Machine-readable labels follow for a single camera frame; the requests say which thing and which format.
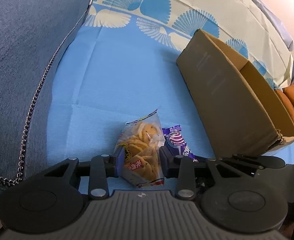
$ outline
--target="orange pillow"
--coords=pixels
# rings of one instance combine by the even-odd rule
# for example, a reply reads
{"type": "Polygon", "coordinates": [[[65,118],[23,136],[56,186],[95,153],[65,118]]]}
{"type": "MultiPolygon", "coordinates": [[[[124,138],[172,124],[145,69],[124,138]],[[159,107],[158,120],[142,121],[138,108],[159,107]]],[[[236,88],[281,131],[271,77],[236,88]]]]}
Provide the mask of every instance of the orange pillow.
{"type": "Polygon", "coordinates": [[[283,88],[283,92],[294,106],[294,84],[290,85],[289,87],[283,88]]]}
{"type": "Polygon", "coordinates": [[[277,96],[279,97],[280,101],[282,101],[283,105],[285,106],[289,116],[291,117],[291,120],[293,120],[294,123],[294,106],[290,102],[289,98],[279,89],[275,90],[277,96]]]}

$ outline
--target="open cardboard box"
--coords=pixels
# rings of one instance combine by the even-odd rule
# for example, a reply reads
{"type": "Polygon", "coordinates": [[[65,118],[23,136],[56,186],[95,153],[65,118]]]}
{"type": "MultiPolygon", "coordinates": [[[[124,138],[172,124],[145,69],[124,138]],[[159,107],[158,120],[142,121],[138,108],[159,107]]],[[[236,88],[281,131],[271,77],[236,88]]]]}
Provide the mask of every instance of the open cardboard box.
{"type": "Polygon", "coordinates": [[[261,155],[294,142],[294,123],[248,59],[202,30],[177,59],[216,157],[261,155]]]}

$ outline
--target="blue denim pillow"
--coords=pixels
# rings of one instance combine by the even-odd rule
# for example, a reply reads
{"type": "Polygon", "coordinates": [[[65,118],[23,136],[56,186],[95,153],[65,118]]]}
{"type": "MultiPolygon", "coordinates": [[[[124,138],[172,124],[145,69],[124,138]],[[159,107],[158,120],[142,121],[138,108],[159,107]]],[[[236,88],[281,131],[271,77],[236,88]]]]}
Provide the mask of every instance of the blue denim pillow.
{"type": "Polygon", "coordinates": [[[47,166],[46,127],[53,78],[88,4],[89,0],[0,0],[0,193],[7,188],[3,184],[17,179],[17,173],[27,178],[47,166]],[[25,127],[46,67],[75,25],[52,61],[25,127]],[[28,134],[22,158],[24,128],[28,134]],[[18,171],[20,160],[23,169],[18,171]]]}

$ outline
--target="printed label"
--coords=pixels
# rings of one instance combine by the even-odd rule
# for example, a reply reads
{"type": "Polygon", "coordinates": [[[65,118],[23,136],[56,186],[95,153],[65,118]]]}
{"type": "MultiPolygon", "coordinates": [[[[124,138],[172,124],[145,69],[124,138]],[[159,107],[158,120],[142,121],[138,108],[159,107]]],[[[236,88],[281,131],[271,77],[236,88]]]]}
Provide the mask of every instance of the printed label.
{"type": "Polygon", "coordinates": [[[131,159],[131,152],[128,149],[128,144],[126,142],[120,141],[119,144],[120,146],[123,146],[125,149],[125,162],[131,159]]]}
{"type": "Polygon", "coordinates": [[[189,155],[189,153],[190,153],[190,148],[186,145],[186,147],[185,147],[185,149],[184,149],[184,151],[183,151],[183,156],[188,156],[189,155]]]}
{"type": "Polygon", "coordinates": [[[134,171],[135,169],[138,169],[142,166],[142,161],[141,160],[138,160],[136,161],[135,163],[132,163],[130,164],[127,169],[131,170],[131,171],[134,171]]]}

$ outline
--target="gray rubber grip pad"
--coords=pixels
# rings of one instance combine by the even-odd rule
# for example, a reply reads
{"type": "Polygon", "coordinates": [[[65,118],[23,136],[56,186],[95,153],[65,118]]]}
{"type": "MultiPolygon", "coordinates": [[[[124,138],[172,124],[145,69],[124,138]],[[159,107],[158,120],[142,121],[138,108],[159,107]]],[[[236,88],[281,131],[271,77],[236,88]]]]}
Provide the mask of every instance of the gray rubber grip pad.
{"type": "Polygon", "coordinates": [[[286,165],[281,169],[257,170],[255,179],[272,185],[289,203],[294,203],[294,165],[286,165]]]}
{"type": "Polygon", "coordinates": [[[169,191],[115,191],[91,201],[81,217],[59,231],[25,235],[6,230],[0,240],[285,240],[274,230],[258,235],[227,232],[211,224],[195,203],[169,191]]]}

